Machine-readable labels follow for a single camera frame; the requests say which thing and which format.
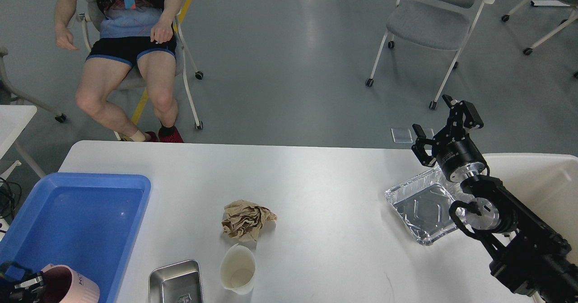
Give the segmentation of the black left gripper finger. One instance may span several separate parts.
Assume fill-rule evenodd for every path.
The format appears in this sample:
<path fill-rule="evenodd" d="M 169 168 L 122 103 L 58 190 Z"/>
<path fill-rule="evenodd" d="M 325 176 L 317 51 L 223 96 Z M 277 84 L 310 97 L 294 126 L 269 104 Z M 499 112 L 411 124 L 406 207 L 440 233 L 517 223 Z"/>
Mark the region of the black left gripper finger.
<path fill-rule="evenodd" d="M 7 303 L 43 303 L 44 295 L 44 290 L 12 290 L 7 294 Z"/>
<path fill-rule="evenodd" d="M 42 271 L 39 271 L 33 275 L 29 275 L 23 280 L 16 282 L 13 287 L 15 290 L 27 292 L 42 292 L 45 290 L 46 287 L 44 273 Z"/>

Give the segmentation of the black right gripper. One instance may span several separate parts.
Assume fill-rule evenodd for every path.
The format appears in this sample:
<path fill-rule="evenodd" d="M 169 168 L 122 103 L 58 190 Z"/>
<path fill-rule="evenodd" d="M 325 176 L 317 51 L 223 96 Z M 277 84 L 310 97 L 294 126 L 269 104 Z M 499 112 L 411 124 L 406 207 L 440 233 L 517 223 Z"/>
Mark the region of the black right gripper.
<path fill-rule="evenodd" d="M 438 146 L 436 139 L 427 138 L 421 125 L 412 124 L 417 138 L 411 151 L 421 165 L 434 167 L 437 161 L 447 181 L 461 183 L 471 176 L 481 174 L 488 167 L 475 143 L 470 138 L 465 138 L 470 130 L 481 129 L 485 124 L 473 103 L 457 101 L 446 94 L 443 95 L 443 100 L 450 109 L 443 136 L 462 140 Z M 426 145 L 432 147 L 433 156 L 427 154 Z"/>

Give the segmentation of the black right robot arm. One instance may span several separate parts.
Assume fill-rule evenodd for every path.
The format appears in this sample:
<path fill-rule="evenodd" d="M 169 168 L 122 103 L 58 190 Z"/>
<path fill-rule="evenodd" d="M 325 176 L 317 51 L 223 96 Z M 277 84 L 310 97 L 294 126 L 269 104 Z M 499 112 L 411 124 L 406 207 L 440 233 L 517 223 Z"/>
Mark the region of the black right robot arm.
<path fill-rule="evenodd" d="M 455 200 L 449 216 L 466 236 L 482 243 L 492 258 L 491 275 L 514 294 L 538 294 L 547 303 L 575 303 L 577 266 L 568 261 L 570 243 L 490 176 L 469 132 L 483 127 L 475 106 L 443 95 L 446 125 L 428 139 L 419 124 L 411 150 L 423 166 L 439 165 L 447 181 L 472 200 Z"/>

